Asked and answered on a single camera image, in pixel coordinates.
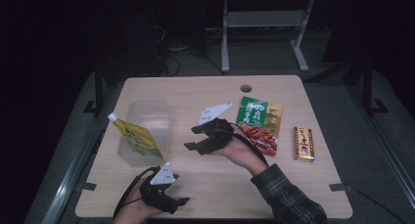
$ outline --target hand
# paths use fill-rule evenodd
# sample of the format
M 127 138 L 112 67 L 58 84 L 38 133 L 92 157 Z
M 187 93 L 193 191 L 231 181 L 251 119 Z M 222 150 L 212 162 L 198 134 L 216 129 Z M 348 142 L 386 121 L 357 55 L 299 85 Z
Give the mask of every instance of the hand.
M 245 133 L 238 127 L 234 128 L 234 133 L 245 137 Z M 246 168 L 252 176 L 257 175 L 268 167 L 245 143 L 235 137 L 232 137 L 232 140 L 224 148 L 211 154 L 229 158 L 235 164 Z
M 131 190 L 131 193 L 127 196 L 124 202 L 127 204 L 123 206 L 116 215 L 114 224 L 139 224 L 153 215 L 162 213 L 161 210 L 148 206 L 143 200 L 141 200 L 140 187 L 145 180 L 145 178 L 140 179 L 140 181 Z

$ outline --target table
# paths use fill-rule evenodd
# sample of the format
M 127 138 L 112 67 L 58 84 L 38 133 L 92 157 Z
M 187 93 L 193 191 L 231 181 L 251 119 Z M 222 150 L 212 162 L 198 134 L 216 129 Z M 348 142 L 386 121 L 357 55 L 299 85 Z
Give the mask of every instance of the table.
M 250 85 L 252 92 L 242 92 L 242 85 Z M 171 107 L 168 161 L 180 177 L 166 193 L 190 200 L 173 215 L 163 213 L 155 218 L 273 218 L 270 207 L 251 183 L 248 171 L 224 157 L 200 156 L 183 146 L 205 139 L 206 136 L 190 130 L 203 107 L 232 102 L 234 106 L 220 118 L 234 122 L 243 96 L 278 103 L 284 108 L 277 156 L 266 157 L 268 163 L 278 163 L 292 183 L 324 207 L 329 218 L 351 217 L 346 192 L 332 192 L 329 187 L 341 180 L 300 78 L 247 75 L 130 78 L 125 82 L 114 110 L 120 118 L 126 118 L 130 104 L 139 99 L 163 98 Z M 316 156 L 313 163 L 293 160 L 295 126 L 313 131 Z M 116 152 L 119 140 L 119 132 L 110 124 L 87 178 L 87 183 L 96 184 L 96 188 L 82 191 L 76 215 L 112 216 L 130 182 L 147 168 L 132 167 L 125 162 Z

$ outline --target plaid sleeve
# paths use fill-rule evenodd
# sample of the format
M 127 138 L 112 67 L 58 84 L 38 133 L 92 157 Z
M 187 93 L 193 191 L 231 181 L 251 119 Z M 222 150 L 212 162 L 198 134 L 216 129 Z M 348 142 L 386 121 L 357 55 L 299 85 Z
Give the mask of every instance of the plaid sleeve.
M 251 179 L 277 220 L 284 223 L 327 223 L 320 204 L 308 198 L 291 184 L 277 164 L 271 165 Z

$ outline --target dark background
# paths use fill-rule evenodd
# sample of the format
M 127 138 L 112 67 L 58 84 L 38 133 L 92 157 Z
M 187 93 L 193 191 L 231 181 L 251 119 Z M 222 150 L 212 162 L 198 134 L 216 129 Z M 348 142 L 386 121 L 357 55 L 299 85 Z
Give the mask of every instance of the dark background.
M 391 82 L 396 96 L 415 115 L 412 2 L 316 0 L 308 28 L 333 29 L 327 60 L 367 52 L 374 69 Z M 143 3 L 1 0 L 0 218 L 4 223 L 24 221 L 77 95 L 95 66 L 101 64 L 110 84 L 128 76 L 159 74 L 162 66 L 157 56 L 163 50 L 154 42 L 151 19 L 160 19 L 171 33 L 203 49 L 205 26 L 221 21 L 215 5 L 165 4 L 161 15 L 152 17 Z M 189 20 L 197 15 L 206 20 Z

